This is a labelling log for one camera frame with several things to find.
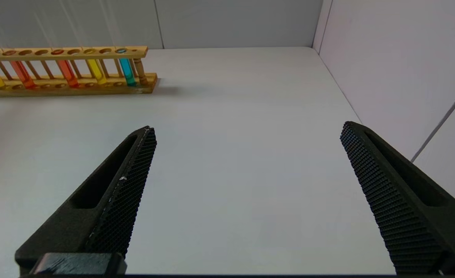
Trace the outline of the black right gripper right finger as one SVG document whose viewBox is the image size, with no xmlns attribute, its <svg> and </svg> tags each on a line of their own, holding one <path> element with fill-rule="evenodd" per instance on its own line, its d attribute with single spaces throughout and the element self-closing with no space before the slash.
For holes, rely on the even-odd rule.
<svg viewBox="0 0 455 278">
<path fill-rule="evenodd" d="M 396 273 L 455 276 L 455 198 L 364 125 L 340 141 Z"/>
</svg>

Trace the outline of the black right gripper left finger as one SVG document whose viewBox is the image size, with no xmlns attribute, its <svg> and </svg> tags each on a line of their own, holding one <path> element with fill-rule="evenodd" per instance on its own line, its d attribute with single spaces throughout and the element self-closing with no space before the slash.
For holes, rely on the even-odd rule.
<svg viewBox="0 0 455 278">
<path fill-rule="evenodd" d="M 16 250 L 20 274 L 46 253 L 125 256 L 156 147 L 148 125 L 129 134 Z"/>
</svg>

